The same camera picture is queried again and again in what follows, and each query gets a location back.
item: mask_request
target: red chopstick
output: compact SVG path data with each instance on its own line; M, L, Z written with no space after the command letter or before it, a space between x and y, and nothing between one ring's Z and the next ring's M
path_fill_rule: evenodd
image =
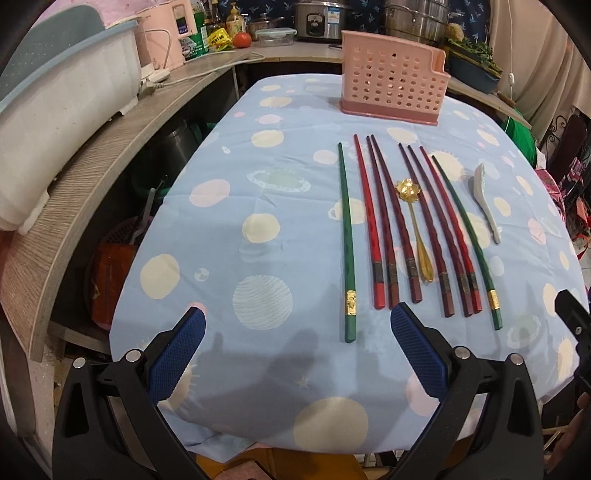
M369 249L371 252L371 267L374 277L374 307L381 310L386 306L386 296L384 293L382 254L379 251L378 226L375 222L374 203L371 199L368 175L365 171L363 153L361 152L361 145L359 145L359 137L357 134L353 136L353 140L355 141L357 160L359 161L359 173L361 174L361 185L363 187L363 201L365 202L365 215L368 218Z
M388 191L390 193L390 200L392 202L392 207L394 207L394 215L398 225L398 233L400 235L400 240L402 240L402 251L404 253L404 259L407 265L411 300L413 303L419 303L423 300L421 282L418 278L417 262L414 258L414 252L410 244L410 238L408 237L408 230L406 228L406 223L404 222L404 215L402 214L402 209L400 208L400 200L398 199L394 182L392 181L392 177L390 176L388 167L384 161L384 156L382 155L382 151L379 149L379 145L375 139L375 136L372 135L371 140L374 143L379 164L382 166L382 170L384 171L384 178L386 179L386 185L388 186Z
M400 302L398 293L398 271L396 269L396 256L394 255L394 244L392 243L392 230L390 230L390 219L386 207L386 197L382 180L379 177L378 163L375 160L374 150L369 137L366 138L371 158L371 165L374 171L375 189L378 192L378 204L380 218L382 219L382 236L384 237L384 248L386 249L386 274L388 278L388 308L393 309Z
M420 185L418 182L417 175L414 172L414 168L408 159L408 155L404 150L404 147L401 143L398 144L398 148L402 152L402 157L404 158L404 162L408 168L408 172L410 173L410 177L413 182L417 185ZM409 146L408 149L410 153L414 156L413 149ZM429 206L425 199L425 195L423 191L418 194L418 201L421 204L421 210L423 211L423 217L425 218L425 223L427 224L427 231L429 233L429 239L431 240L431 246L433 247L433 254L435 255L435 265L437 266L437 272L439 274L439 285L441 288L441 299L443 301L443 313L445 317L451 317L455 313L455 309L453 307L453 297L452 297L452 288L449 284L449 276L447 275L447 267L445 265L445 260L443 259L443 252L441 251L441 245L439 244L439 239L437 238L437 231L435 230L435 225L433 224L433 217L431 216L431 212L429 211Z
M441 224L441 228L443 230L443 235L445 236L447 246L452 255L453 268L456 272L457 284L460 287L460 298L462 300L462 309L464 311L464 317L469 317L474 313L472 310L472 301L470 299L470 287L468 286L468 278L466 276L466 271L464 270L464 265L462 264L462 260L460 259L460 255L457 251L452 231L449 229L445 213L441 208L441 204L439 203L437 195L435 195L435 190L433 190L433 185L431 184L431 181L429 180L429 177L427 176L425 169L419 162L413 148L410 145L408 146L408 150L413 156L413 160L416 163L417 168L421 172L421 177L423 178L424 184L427 186L427 191L429 192L429 196L431 197L431 201L433 202L433 206L435 207L435 211L437 212L437 217L439 218L439 223Z
M439 178L439 174L435 171L435 167L431 163L429 159L429 155L421 146L421 152L425 157L427 165L429 165L429 169L431 170L431 175L435 179L435 183L437 184L437 189L441 194L441 198L443 198L443 203L445 204L447 214L449 215L450 220L452 221L453 229L456 233L457 243L460 246L460 251L462 252L462 258L464 259L464 266L466 267L466 272L468 276L468 281L470 283L470 295L472 296L472 306L474 307L474 313L479 313L482 311L482 303L480 301L480 291L478 290L478 282L476 281L476 273L474 272L474 265L472 265L472 260L470 259L470 254L468 253L468 247L466 246L466 241L464 240L464 234L462 233L462 229L460 229L460 223L457 221L456 212L453 209L452 202L449 199L447 194L447 190L443 186L441 179Z

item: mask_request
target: polka dot tablecloth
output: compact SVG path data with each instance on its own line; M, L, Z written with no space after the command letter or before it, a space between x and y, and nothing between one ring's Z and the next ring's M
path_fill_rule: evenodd
M393 337L389 311L372 307L355 133L376 135L395 181L408 177L398 142L435 154L490 265L501 330L494 331L486 309L462 316L455 279L456 314L443 317L435 281L423 285L423 302L411 305L421 321L482 358L519 352L539 399L557 393L578 363L554 298L567 288L583 300L583 277L558 211L511 140L484 114L450 98L437 127L345 115L340 88L339 76L310 74L253 86L195 152L133 263L111 330L114 358L143 348L191 305L206 314L203 342L160 405L190 450L227 460L254 441L333 453L408 449L437 407ZM343 341L338 142L345 147L358 292L351 344ZM469 193L482 162L500 245ZM415 245L408 206L402 208ZM417 218L433 258L419 206ZM393 236L404 265L396 228ZM477 265L473 252L472 259ZM406 270L398 275L401 300L410 304ZM462 435L475 428L483 400L476 399Z

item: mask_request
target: pink plastic basket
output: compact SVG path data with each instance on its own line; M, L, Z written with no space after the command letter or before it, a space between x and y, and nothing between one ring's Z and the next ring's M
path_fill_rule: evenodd
M437 125L450 76L445 52L402 38L343 33L341 110Z

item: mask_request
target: gold chopstick band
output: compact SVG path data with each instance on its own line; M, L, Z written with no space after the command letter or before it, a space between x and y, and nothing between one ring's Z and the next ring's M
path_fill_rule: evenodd
M357 296L355 290L347 290L346 315L357 315Z
M498 310L501 308L499 297L496 296L496 290L488 291L488 304L491 306L492 310Z

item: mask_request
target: red tomato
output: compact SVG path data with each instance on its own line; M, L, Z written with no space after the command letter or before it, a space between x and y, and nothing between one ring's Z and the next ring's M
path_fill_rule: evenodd
M247 48L251 46L252 38L246 32L237 33L232 40L236 48Z

